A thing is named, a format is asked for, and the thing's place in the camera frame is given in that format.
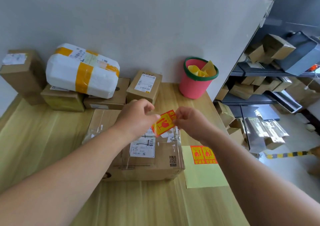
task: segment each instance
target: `wooden table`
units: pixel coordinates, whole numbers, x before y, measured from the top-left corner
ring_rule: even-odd
[[[205,93],[183,97],[177,84],[162,83],[155,108],[199,109],[227,132]],[[93,110],[52,111],[47,105],[18,104],[0,132],[0,190],[18,183],[81,145]],[[199,145],[185,132],[182,145]],[[184,174],[172,181],[101,182],[72,225],[248,225],[230,187],[186,189]]]

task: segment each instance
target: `person's left hand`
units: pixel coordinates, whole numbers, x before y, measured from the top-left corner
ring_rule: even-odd
[[[158,114],[147,115],[154,108],[152,103],[146,99],[132,100],[123,107],[114,127],[133,141],[146,133],[160,119]]]

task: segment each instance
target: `green rim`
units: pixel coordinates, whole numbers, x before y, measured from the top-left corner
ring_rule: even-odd
[[[215,70],[217,71],[217,74],[215,74],[213,77],[206,77],[206,78],[202,78],[202,77],[198,77],[194,74],[192,74],[191,71],[188,70],[187,66],[186,66],[186,62],[190,59],[197,59],[197,60],[202,60],[204,62],[208,62],[207,60],[204,60],[204,59],[201,59],[201,58],[198,58],[198,57],[189,57],[189,58],[186,58],[184,63],[183,63],[183,69],[184,69],[184,72],[186,73],[187,77],[191,78],[192,80],[195,80],[195,81],[210,81],[210,80],[213,80],[215,78],[218,77],[219,75],[219,70],[216,66],[214,66]]]

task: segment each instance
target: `hand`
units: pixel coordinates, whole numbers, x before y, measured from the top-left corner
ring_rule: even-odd
[[[199,110],[194,108],[181,106],[177,109],[176,116],[177,119],[173,123],[202,144],[216,130],[214,125]]]
[[[146,99],[132,100],[120,112],[114,127],[121,130],[128,139],[134,141],[160,119],[160,115],[147,115],[155,107]]]

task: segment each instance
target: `person's right hand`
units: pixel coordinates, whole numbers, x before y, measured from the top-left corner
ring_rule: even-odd
[[[215,127],[199,111],[191,107],[181,106],[176,111],[177,119],[173,121],[179,129],[183,129],[200,143],[204,143],[207,136],[212,136]]]

